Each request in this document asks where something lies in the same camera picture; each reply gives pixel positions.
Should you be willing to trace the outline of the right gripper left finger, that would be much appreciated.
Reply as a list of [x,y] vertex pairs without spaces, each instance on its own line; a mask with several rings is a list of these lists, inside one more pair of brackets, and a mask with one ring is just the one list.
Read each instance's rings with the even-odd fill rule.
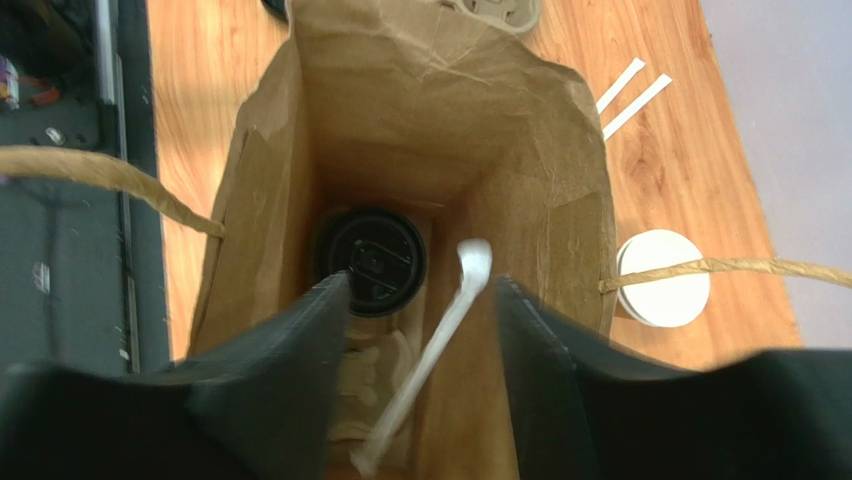
[[319,479],[350,290],[322,280],[287,310],[160,372],[57,363],[1,377],[5,479]]

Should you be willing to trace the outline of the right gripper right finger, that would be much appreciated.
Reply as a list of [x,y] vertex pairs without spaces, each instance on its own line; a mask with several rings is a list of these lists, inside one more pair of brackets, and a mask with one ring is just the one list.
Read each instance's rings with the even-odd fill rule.
[[765,350],[681,370],[610,346],[509,278],[496,304],[524,479],[851,475],[847,350]]

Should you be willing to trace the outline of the black coffee cup lid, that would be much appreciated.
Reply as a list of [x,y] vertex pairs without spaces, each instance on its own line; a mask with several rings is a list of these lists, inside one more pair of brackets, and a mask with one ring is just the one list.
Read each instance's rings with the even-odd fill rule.
[[426,245],[406,216],[380,207],[354,208],[332,216],[319,231],[314,266],[319,279],[348,275],[352,315],[384,317],[405,308],[420,290]]

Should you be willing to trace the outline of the brown paper bag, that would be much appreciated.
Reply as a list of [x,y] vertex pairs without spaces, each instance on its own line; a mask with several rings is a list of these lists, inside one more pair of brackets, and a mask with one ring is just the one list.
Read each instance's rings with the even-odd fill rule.
[[433,3],[295,1],[288,13],[289,38],[238,111],[210,218],[100,153],[5,147],[2,173],[123,191],[205,233],[189,358],[314,287],[308,268],[326,206],[436,215],[425,274],[430,332],[460,285],[458,244],[488,241],[496,279],[428,378],[414,417],[414,476],[524,479],[497,283],[513,280],[603,339],[616,301],[614,205],[585,80]]

